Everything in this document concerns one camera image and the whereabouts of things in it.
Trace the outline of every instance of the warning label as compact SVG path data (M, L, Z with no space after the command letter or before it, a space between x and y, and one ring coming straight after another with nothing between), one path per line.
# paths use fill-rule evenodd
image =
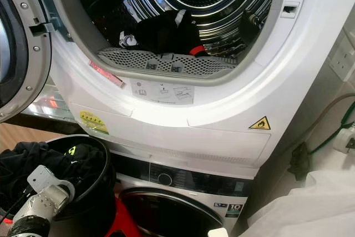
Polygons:
M109 134L105 123L99 117L95 116L93 113L87 111L81 111L80 119L90 129L97 130L105 134Z
M271 130L271 127L270 127L270 124L265 116L265 117L259 119L252 126L250 126L249 129Z

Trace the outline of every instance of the washing machine door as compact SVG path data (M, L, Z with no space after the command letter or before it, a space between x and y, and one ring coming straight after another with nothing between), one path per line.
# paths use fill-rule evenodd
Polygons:
M42 0L0 0L0 122L25 109L50 69L50 32Z
M210 208L183 195L157 188L131 188L120 193L138 227L152 236L206 237L222 227Z

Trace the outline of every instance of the clothes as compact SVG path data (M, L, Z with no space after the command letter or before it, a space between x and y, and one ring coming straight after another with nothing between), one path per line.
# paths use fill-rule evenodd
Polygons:
M88 8L87 12L92 17L104 16L116 9L123 0L96 0Z
M27 176L38 166L44 165L58 179L73 183L75 196L85 192L101 173L105 164L104 153L89 144L78 144L66 149L63 155L45 142L20 142L13 150L0 154L0 207L7 210L27 187Z
M155 54L176 53L208 56L191 12L166 11L140 21L135 29L120 33L120 46L125 49L151 51Z
M355 172L310 172L304 188L292 189L248 220L240 237L353 237Z

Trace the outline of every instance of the instruction sticker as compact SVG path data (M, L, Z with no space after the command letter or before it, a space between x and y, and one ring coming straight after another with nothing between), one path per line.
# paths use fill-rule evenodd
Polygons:
M194 86L137 79L131 79L131 86L134 96L148 101L170 105L194 103Z
M242 211L242 208L243 208L243 205L229 204L225 217L226 218L238 218L240 215L240 212Z
M256 123L249 127L249 129L257 129L257 130L271 130L270 124L265 117L259 119Z
M97 116L91 112L81 111L80 119L82 122L92 130L97 130L98 132L109 134L107 131L105 123Z

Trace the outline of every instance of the vent grille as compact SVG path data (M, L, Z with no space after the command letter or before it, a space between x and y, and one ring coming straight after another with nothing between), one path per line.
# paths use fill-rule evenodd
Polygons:
M213 74L231 71L235 65L220 57L193 57L181 54L156 55L152 52L106 48L98 56L110 66L119 69L146 69L150 72L175 73L183 76L207 78Z
M191 152L171 150L171 149L159 148L159 147L150 148L149 150L154 150L158 153L164 153L169 156L177 157L177 158L195 158L195 159L202 159L208 161L242 164L242 165L249 165L253 163L253 159L249 159L249 158L220 157L218 155L191 153Z

